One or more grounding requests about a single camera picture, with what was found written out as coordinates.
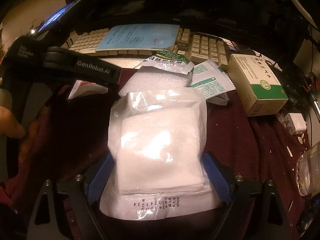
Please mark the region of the person's left hand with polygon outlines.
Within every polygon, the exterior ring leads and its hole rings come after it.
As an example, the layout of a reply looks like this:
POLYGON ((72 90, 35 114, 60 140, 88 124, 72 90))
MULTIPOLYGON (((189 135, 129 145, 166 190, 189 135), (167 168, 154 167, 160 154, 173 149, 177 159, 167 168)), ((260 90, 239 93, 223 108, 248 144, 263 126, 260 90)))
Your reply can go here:
POLYGON ((12 112, 5 107, 0 107, 0 134, 16 139, 25 136, 23 126, 18 123, 12 112))

